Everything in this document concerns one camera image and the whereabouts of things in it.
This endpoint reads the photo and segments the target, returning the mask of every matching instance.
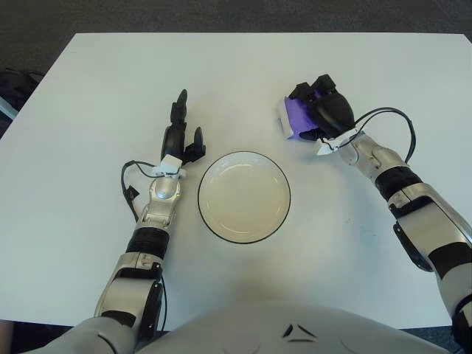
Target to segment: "silver arm segment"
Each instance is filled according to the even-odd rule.
[[[456,341],[471,350],[472,228],[399,155],[360,133],[340,150],[386,199],[397,219],[395,234],[412,261],[434,271],[442,300],[452,318]]]

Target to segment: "black arm joint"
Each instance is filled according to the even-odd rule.
[[[134,230],[126,252],[140,252],[153,254],[162,260],[167,251],[169,234],[155,227],[141,227]]]
[[[442,279],[452,268],[472,263],[472,249],[465,242],[453,242],[435,249],[428,258]]]
[[[388,201],[399,190],[412,184],[421,183],[420,177],[415,175],[407,166],[397,166],[382,172],[375,180],[375,186]]]
[[[472,327],[462,311],[452,317],[452,334],[466,353],[472,353]]]

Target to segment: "black wire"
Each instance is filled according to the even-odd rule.
[[[133,213],[133,216],[134,216],[134,220],[135,221],[138,221],[139,219],[139,216],[138,214],[136,213],[136,210],[134,209],[134,206],[133,206],[133,200],[131,199],[131,196],[128,194],[128,190],[126,189],[126,186],[125,186],[125,171],[130,167],[130,166],[133,166],[133,165],[136,165],[139,170],[141,171],[141,173],[143,175],[145,175],[146,177],[149,177],[149,178],[159,178],[161,176],[151,176],[151,175],[148,175],[142,168],[141,168],[141,164],[144,164],[146,166],[149,166],[149,167],[155,167],[153,164],[150,164],[149,162],[144,162],[144,161],[134,161],[134,160],[131,160],[131,161],[128,161],[126,162],[122,169],[121,169],[121,191],[123,193],[123,195],[125,196],[125,200],[126,200],[126,203],[128,204],[128,206],[130,207],[131,209],[131,212]]]
[[[388,113],[388,112],[389,113],[395,113],[395,114],[398,114],[399,116],[402,116],[406,120],[406,123],[408,124],[409,130],[410,130],[410,135],[411,135],[410,147],[408,149],[408,153],[406,154],[406,158],[405,158],[405,162],[408,163],[408,161],[410,160],[410,158],[413,155],[414,149],[416,148],[416,133],[414,132],[412,120],[409,119],[409,117],[406,114],[404,114],[402,111],[400,111],[399,109],[392,108],[392,107],[380,107],[380,108],[372,109],[370,112],[365,113],[363,116],[361,116],[359,119],[357,119],[355,121],[355,124],[358,124],[361,120],[363,120],[366,117],[370,116],[369,118],[367,118],[365,123],[358,130],[358,132],[356,134],[354,134],[353,136],[351,136],[350,139],[347,142],[345,142],[343,145],[340,145],[339,147],[342,148],[343,146],[346,146],[349,143],[351,143],[362,132],[362,130],[364,129],[366,124],[373,117],[375,117],[379,114]]]

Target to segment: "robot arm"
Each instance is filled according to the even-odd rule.
[[[393,226],[411,260],[434,271],[442,300],[452,318],[457,343],[471,350],[472,229],[399,155],[360,133],[340,149],[377,187],[397,219]]]
[[[412,129],[408,117],[395,108],[370,113],[381,110],[399,113]],[[339,150],[346,163],[356,166],[377,187],[397,219],[394,232],[414,264],[435,272],[452,318],[454,338],[471,351],[471,227],[396,152],[356,128],[348,101],[328,75],[320,76],[311,86],[297,85],[279,111],[286,136],[314,140],[317,155]],[[413,150],[412,133],[409,157]]]
[[[181,196],[178,180],[185,177],[181,166],[205,155],[200,128],[195,131],[194,142],[184,149],[186,101],[187,91],[183,90],[172,105],[161,164],[153,168],[156,178],[149,188],[149,203],[97,303],[95,317],[31,353],[128,354],[134,353],[139,341],[147,341],[156,333],[163,293],[160,281],[169,242],[167,230]],[[133,208],[126,191],[124,194]]]

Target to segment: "dark floor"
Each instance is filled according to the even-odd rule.
[[[1,0],[0,68],[46,72],[76,32],[444,32],[472,41],[472,0]],[[15,326],[14,353],[64,332]],[[450,328],[408,330],[455,351]]]

